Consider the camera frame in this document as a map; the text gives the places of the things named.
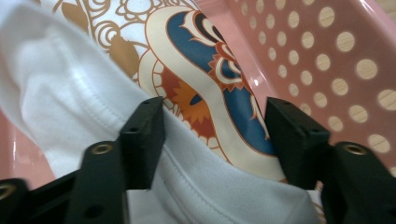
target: fabric fold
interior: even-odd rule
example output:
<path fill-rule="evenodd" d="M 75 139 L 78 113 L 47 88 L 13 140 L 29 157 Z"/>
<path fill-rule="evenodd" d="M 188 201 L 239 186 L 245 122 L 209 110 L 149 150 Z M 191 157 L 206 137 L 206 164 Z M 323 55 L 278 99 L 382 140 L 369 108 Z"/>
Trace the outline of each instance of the fabric fold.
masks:
<path fill-rule="evenodd" d="M 0 15 L 1 109 L 65 175 L 148 96 L 77 28 L 23 1 Z M 133 223 L 318 223 L 304 190 L 231 166 L 169 112 L 165 129 L 152 190 L 128 193 Z"/>

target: pink plastic basket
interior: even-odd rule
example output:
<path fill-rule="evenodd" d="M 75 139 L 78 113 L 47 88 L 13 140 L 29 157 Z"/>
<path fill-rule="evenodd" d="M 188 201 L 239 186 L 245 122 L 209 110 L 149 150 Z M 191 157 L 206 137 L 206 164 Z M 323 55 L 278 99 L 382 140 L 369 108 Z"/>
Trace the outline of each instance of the pink plastic basket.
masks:
<path fill-rule="evenodd" d="M 380 3 L 394 18 L 396 2 Z M 370 147 L 396 176 L 396 25 L 376 2 L 198 5 L 223 33 L 262 111 L 268 95 L 291 101 L 332 131 L 333 143 Z"/>
<path fill-rule="evenodd" d="M 0 111 L 0 179 L 25 178 L 32 189 L 55 177 L 43 152 Z"/>

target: decorative print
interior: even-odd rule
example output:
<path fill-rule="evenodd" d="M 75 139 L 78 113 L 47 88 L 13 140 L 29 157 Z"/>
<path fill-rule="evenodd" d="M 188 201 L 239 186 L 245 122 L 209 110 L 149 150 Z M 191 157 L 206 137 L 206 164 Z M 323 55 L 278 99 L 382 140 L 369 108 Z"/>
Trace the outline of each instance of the decorative print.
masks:
<path fill-rule="evenodd" d="M 209 148 L 251 174 L 284 181 L 244 74 L 219 31 L 190 0 L 42 0 Z"/>

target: metal screw hole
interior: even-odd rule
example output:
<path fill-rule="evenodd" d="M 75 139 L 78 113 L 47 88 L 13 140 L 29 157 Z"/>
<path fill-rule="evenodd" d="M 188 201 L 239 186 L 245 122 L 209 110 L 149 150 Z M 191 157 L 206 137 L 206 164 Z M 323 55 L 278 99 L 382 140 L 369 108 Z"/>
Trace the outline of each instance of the metal screw hole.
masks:
<path fill-rule="evenodd" d="M 111 146 L 109 144 L 102 144 L 102 145 L 94 147 L 92 149 L 92 154 L 95 154 L 95 155 L 105 154 L 105 153 L 109 152 L 111 149 L 113 149 L 113 146 Z"/>
<path fill-rule="evenodd" d="M 347 145 L 344 146 L 344 149 L 352 154 L 363 156 L 367 153 L 366 149 L 358 146 Z"/>

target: wrinkled fabric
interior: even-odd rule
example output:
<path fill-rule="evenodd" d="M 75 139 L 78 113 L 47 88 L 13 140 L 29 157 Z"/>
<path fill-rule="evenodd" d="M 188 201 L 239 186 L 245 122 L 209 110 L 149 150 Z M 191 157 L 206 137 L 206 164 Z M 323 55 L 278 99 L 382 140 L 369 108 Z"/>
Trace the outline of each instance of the wrinkled fabric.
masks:
<path fill-rule="evenodd" d="M 148 98 L 76 28 L 0 0 L 0 108 L 57 177 L 78 168 L 85 147 L 114 140 Z M 164 111 L 152 190 L 128 192 L 133 223 L 318 223 L 305 191 L 231 166 Z"/>
<path fill-rule="evenodd" d="M 212 152 L 285 182 L 262 112 L 223 36 L 192 0 L 41 0 L 96 42 L 126 76 Z"/>

